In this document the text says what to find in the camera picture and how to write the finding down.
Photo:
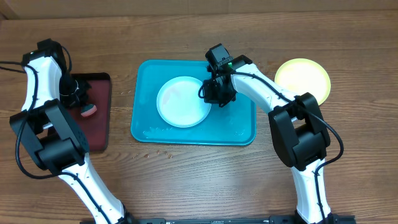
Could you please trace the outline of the light blue plate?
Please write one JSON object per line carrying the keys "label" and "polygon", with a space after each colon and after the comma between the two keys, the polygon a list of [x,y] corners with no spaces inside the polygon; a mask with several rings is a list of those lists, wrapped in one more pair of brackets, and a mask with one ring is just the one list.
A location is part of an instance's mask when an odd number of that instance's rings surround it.
{"label": "light blue plate", "polygon": [[156,99],[160,117],[177,128],[190,128],[201,123],[211,110],[211,104],[198,95],[202,84],[199,79],[188,76],[166,82]]}

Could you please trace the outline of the yellow plate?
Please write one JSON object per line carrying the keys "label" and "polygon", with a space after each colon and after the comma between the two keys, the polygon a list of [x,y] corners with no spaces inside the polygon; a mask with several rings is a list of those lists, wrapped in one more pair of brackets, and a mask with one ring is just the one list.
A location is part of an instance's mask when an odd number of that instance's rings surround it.
{"label": "yellow plate", "polygon": [[295,58],[283,63],[275,74],[276,84],[298,95],[311,93],[318,104],[323,104],[331,91],[327,71],[318,63],[306,58]]}

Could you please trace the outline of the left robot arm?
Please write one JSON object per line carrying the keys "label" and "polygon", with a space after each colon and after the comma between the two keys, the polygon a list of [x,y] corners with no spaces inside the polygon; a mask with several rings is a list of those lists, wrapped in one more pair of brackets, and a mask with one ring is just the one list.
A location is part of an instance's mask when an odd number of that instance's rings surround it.
{"label": "left robot arm", "polygon": [[60,43],[46,39],[18,63],[27,75],[21,112],[10,117],[17,136],[15,157],[23,146],[34,164],[68,184],[91,212],[92,223],[135,223],[125,205],[104,184],[90,160],[90,147],[106,149],[111,80],[107,73],[72,74],[72,59]]}

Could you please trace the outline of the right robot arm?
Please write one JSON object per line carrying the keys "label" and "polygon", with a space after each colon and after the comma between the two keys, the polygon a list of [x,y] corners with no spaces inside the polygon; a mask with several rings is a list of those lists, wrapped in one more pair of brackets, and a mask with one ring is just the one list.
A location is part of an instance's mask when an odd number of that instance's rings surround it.
{"label": "right robot arm", "polygon": [[282,88],[246,56],[230,56],[222,44],[210,48],[205,57],[211,78],[203,82],[199,97],[224,107],[241,93],[260,106],[269,118],[274,150],[293,173],[297,221],[329,223],[323,164],[330,136],[315,97]]}

